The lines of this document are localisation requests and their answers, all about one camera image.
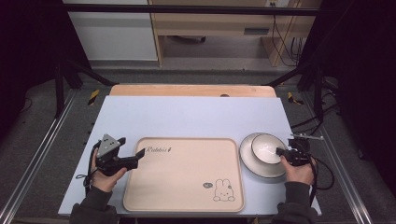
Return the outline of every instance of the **sleeve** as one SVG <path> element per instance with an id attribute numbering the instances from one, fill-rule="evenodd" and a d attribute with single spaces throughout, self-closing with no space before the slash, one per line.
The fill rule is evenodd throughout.
<path id="1" fill-rule="evenodd" d="M 277 205 L 273 224 L 315 223 L 318 212 L 310 206 L 309 185 L 300 182 L 286 182 L 286 201 Z"/>
<path id="2" fill-rule="evenodd" d="M 70 224 L 117 224 L 117 210 L 107 205 L 112 192 L 103 192 L 92 186 L 87 197 L 73 206 L 69 218 Z"/>

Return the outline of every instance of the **metal bar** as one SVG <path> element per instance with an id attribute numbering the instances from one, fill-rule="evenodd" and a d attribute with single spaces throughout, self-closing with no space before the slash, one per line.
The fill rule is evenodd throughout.
<path id="1" fill-rule="evenodd" d="M 9 197 L 6 205 L 3 207 L 0 213 L 0 223 L 9 224 L 11 223 L 12 218 L 14 218 L 24 196 L 26 195 L 28 189 L 32 185 L 33 180 L 35 179 L 35 175 L 37 174 L 42 162 L 44 161 L 50 149 L 50 146 L 52 145 L 57 133 L 61 129 L 62 124 L 64 123 L 64 119 L 70 110 L 70 107 L 77 95 L 77 92 L 78 90 L 70 90 L 68 97 L 64 103 L 63 113 L 52 122 L 46 136 L 41 142 L 29 166 L 26 168 L 26 171 L 23 174 L 20 182 L 14 189 L 14 192 Z"/>
<path id="2" fill-rule="evenodd" d="M 61 63 L 55 67 L 56 113 L 55 118 L 64 110 L 64 78 L 61 74 Z"/>
<path id="3" fill-rule="evenodd" d="M 84 67 L 84 66 L 82 66 L 82 65 L 80 65 L 80 64 L 78 64 L 78 63 L 76 63 L 74 61 L 68 60 L 67 62 L 74 69 L 77 69 L 79 72 L 85 73 L 87 76 L 94 78 L 95 80 L 99 81 L 100 83 L 102 83 L 102 84 L 104 84 L 106 86 L 114 86 L 114 85 L 120 84 L 118 82 L 113 82 L 113 81 L 110 81 L 110 80 L 108 80 L 108 79 L 106 79 L 104 77 L 101 77 L 100 75 L 94 73 L 91 69 L 86 68 L 86 67 Z"/>
<path id="4" fill-rule="evenodd" d="M 316 70 L 316 79 L 315 79 L 315 95 L 314 95 L 314 112 L 317 115 L 317 118 L 320 122 L 323 121 L 323 107 L 322 107 L 322 80 L 323 73 L 320 69 L 320 66 L 317 66 Z"/>
<path id="5" fill-rule="evenodd" d="M 262 86 L 270 86 L 270 87 L 276 87 L 280 85 L 281 83 L 289 80 L 290 78 L 303 74 L 306 72 L 307 69 L 311 68 L 311 63 L 304 63 L 302 65 L 299 65 L 298 67 L 294 68 L 293 70 L 289 71 L 287 74 L 283 75 L 282 77 L 277 78 L 274 81 L 271 81 L 269 83 L 262 84 Z"/>
<path id="6" fill-rule="evenodd" d="M 321 136 L 321 137 L 315 137 L 315 136 L 310 136 L 310 135 L 304 135 L 304 134 L 294 134 L 294 133 L 292 133 L 291 134 L 291 136 L 293 136 L 293 137 L 298 137 L 298 138 L 309 138 L 309 139 L 315 139 L 315 140 L 320 140 L 320 141 L 323 141 L 324 140 L 324 137 L 323 136 Z"/>
<path id="7" fill-rule="evenodd" d="M 335 10 L 296 7 L 226 7 L 226 6 L 176 6 L 176 5 L 108 5 L 108 4 L 43 4 L 43 8 L 68 12 L 118 12 L 118 13 L 182 13 L 182 14 L 240 14 L 278 16 L 330 15 Z"/>
<path id="8" fill-rule="evenodd" d="M 302 92 L 302 96 L 305 102 L 308 102 L 307 106 L 312 116 L 315 116 L 315 112 L 312 107 L 312 99 L 306 95 L 305 92 Z M 320 134 L 326 138 L 326 141 L 323 141 L 323 144 L 327 148 L 326 154 L 329 158 L 329 161 L 334 168 L 334 174 L 337 176 L 338 181 L 340 182 L 340 186 L 343 189 L 346 199 L 349 203 L 350 208 L 352 209 L 353 215 L 359 224 L 371 224 L 373 223 L 366 206 L 361 200 L 361 196 L 358 193 L 355 185 L 353 184 L 352 179 L 349 177 L 347 170 L 344 164 L 341 162 L 340 157 L 338 156 L 337 151 L 335 150 L 334 145 L 332 144 L 331 138 L 328 135 L 324 124 L 318 129 Z"/>

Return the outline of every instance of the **cartoon rabbit print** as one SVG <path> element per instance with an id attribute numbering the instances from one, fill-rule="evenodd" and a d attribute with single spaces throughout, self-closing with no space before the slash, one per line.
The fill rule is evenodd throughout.
<path id="1" fill-rule="evenodd" d="M 233 188 L 231 187 L 229 179 L 218 179 L 216 181 L 215 197 L 213 198 L 215 202 L 233 202 L 235 197 L 233 196 Z"/>

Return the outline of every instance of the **wire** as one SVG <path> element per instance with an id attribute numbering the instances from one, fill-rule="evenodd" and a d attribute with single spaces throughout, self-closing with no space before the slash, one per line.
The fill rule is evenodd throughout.
<path id="1" fill-rule="evenodd" d="M 311 131 L 311 130 L 315 129 L 316 127 L 317 127 L 317 125 L 315 125 L 315 126 L 312 127 L 312 128 L 309 128 L 309 129 L 300 130 L 300 131 L 295 131 L 295 133 L 306 133 L 306 132 L 308 132 L 308 131 Z"/>
<path id="2" fill-rule="evenodd" d="M 330 111 L 333 107 L 336 107 L 337 105 L 338 105 L 338 104 L 334 104 L 334 105 L 331 105 L 331 106 L 329 106 L 328 108 L 324 109 L 324 110 L 323 110 L 323 114 L 326 114 L 326 112 Z M 290 128 L 291 128 L 291 129 L 294 129 L 294 128 L 300 127 L 300 126 L 302 126 L 302 125 L 305 125 L 305 124 L 311 122 L 312 120 L 316 119 L 317 117 L 318 117 L 318 116 L 314 116 L 313 118 L 308 119 L 308 120 L 305 120 L 305 121 L 303 121 L 303 122 L 301 122 L 301 123 L 298 123 L 298 124 L 295 124 L 295 125 L 291 125 Z"/>
<path id="3" fill-rule="evenodd" d="M 285 61 L 283 61 L 282 55 L 281 55 L 281 53 L 279 52 L 279 50 L 277 49 L 277 47 L 276 47 L 276 43 L 275 43 L 275 40 L 274 40 L 274 30 L 275 30 L 275 28 L 276 28 L 276 30 L 277 30 L 277 26 L 276 26 L 276 16 L 274 15 L 274 23 L 273 23 L 272 36 L 271 36 L 271 39 L 272 39 L 274 48 L 275 48 L 275 50 L 276 50 L 276 52 L 277 52 L 277 55 L 279 55 L 280 61 L 282 61 L 283 64 L 285 64 L 286 66 L 294 67 L 294 65 L 286 64 Z M 279 32 L 279 31 L 278 31 L 278 34 L 279 34 L 280 39 L 281 39 L 282 42 L 283 42 L 283 38 L 282 38 L 282 36 L 280 35 L 280 32 Z"/>
<path id="4" fill-rule="evenodd" d="M 289 31 L 289 29 L 290 29 L 290 27 L 291 27 L 291 22 L 292 22 L 292 19 L 291 19 L 290 22 L 289 22 L 289 26 L 288 26 L 288 29 L 287 29 L 286 33 Z M 283 61 L 282 55 L 281 55 L 280 51 L 277 49 L 277 47 L 276 47 L 276 43 L 275 43 L 275 40 L 274 40 L 274 30 L 277 31 L 277 34 L 279 35 L 279 38 L 280 38 L 280 40 L 282 41 L 282 45 L 285 47 L 285 51 L 288 53 L 288 56 L 289 56 L 289 57 L 291 58 L 291 60 L 295 63 L 295 65 L 286 64 L 285 61 Z M 289 53 L 289 51 L 288 51 L 288 48 L 287 48 L 287 46 L 286 46 L 285 40 L 282 38 L 282 35 L 280 34 L 279 30 L 277 29 L 277 25 L 276 25 L 276 15 L 274 15 L 274 24 L 273 24 L 273 29 L 272 29 L 272 36 L 271 36 L 271 38 L 272 38 L 272 42 L 273 42 L 274 48 L 276 49 L 276 52 L 277 52 L 277 54 L 278 54 L 280 60 L 282 61 L 282 63 L 285 64 L 286 66 L 291 66 L 291 67 L 297 66 L 298 61 L 296 61 L 296 60 L 294 59 L 294 57 L 292 57 L 292 56 L 290 55 L 290 53 Z"/>
<path id="5" fill-rule="evenodd" d="M 318 128 L 320 127 L 320 125 L 323 123 L 323 120 L 320 121 L 320 123 L 317 125 L 317 127 L 314 129 L 314 131 L 312 131 L 311 134 L 309 135 L 314 135 L 314 133 L 318 130 Z"/>
<path id="6" fill-rule="evenodd" d="M 311 194 L 309 195 L 309 200 L 310 200 L 310 202 L 312 204 L 318 189 L 320 189 L 320 190 L 328 190 L 328 189 L 331 189 L 332 186 L 334 186 L 335 176 L 334 176 L 334 173 L 333 173 L 332 169 L 324 161 L 321 161 L 320 159 L 313 157 L 310 153 L 307 153 L 305 151 L 305 148 L 303 147 L 303 145 L 301 145 L 300 143 L 298 143 L 296 141 L 293 142 L 293 143 L 300 146 L 299 148 L 296 148 L 296 149 L 297 150 L 300 149 L 303 152 L 304 156 L 306 156 L 308 158 L 309 164 L 311 165 L 312 173 L 314 174 L 314 183 L 312 184 Z M 330 172 L 332 181 L 331 181 L 331 183 L 330 183 L 330 185 L 328 187 L 318 187 L 319 164 L 324 165 Z"/>
<path id="7" fill-rule="evenodd" d="M 291 53 L 291 58 L 296 62 L 296 66 L 298 65 L 298 62 L 300 61 L 301 55 L 302 55 L 302 46 L 303 46 L 303 39 L 300 37 L 298 41 L 298 47 L 297 47 L 297 52 L 294 53 L 294 41 L 296 40 L 296 37 L 294 37 L 291 40 L 291 45 L 290 45 L 290 53 Z"/>
<path id="8" fill-rule="evenodd" d="M 324 95 L 322 96 L 322 100 L 323 100 L 326 96 L 328 96 L 328 95 L 335 96 L 333 92 L 327 92 L 326 94 L 324 94 Z"/>
<path id="9" fill-rule="evenodd" d="M 26 100 L 26 101 L 29 101 L 30 104 L 29 104 L 26 108 L 23 108 L 23 109 L 21 110 L 20 113 L 23 113 L 23 112 L 25 112 L 26 110 L 28 110 L 28 109 L 32 106 L 32 104 L 33 104 L 33 101 L 32 101 L 30 98 L 27 98 L 27 97 L 26 97 L 25 100 Z"/>
<path id="10" fill-rule="evenodd" d="M 91 177 L 92 175 L 99 170 L 98 167 L 95 167 L 94 170 L 92 171 L 92 160 L 93 160 L 93 154 L 95 152 L 95 150 L 100 146 L 101 141 L 99 141 L 98 143 L 96 143 L 93 147 L 92 147 L 92 151 L 91 151 L 91 155 L 90 155 L 90 161 L 88 164 L 88 172 L 86 175 L 77 175 L 76 179 L 80 179 L 80 178 L 84 178 L 84 188 L 85 188 L 85 195 L 88 194 L 88 192 L 90 192 L 91 190 Z"/>

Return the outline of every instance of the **hand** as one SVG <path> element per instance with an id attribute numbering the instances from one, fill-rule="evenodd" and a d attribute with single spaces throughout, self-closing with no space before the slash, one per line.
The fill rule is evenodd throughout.
<path id="1" fill-rule="evenodd" d="M 92 170 L 96 167 L 97 153 L 98 153 L 98 149 L 96 149 L 93 152 L 93 159 L 92 159 L 92 165 L 91 165 Z M 114 186 L 116 186 L 117 181 L 119 179 L 121 179 L 125 175 L 126 172 L 127 172 L 127 169 L 125 167 L 120 169 L 113 176 L 106 176 L 102 172 L 96 171 L 92 175 L 92 185 L 99 188 L 101 191 L 111 192 L 111 190 L 113 190 Z"/>
<path id="2" fill-rule="evenodd" d="M 284 156 L 280 157 L 280 163 L 285 167 L 287 181 L 301 182 L 307 185 L 314 183 L 314 173 L 312 172 L 311 164 L 292 166 Z"/>

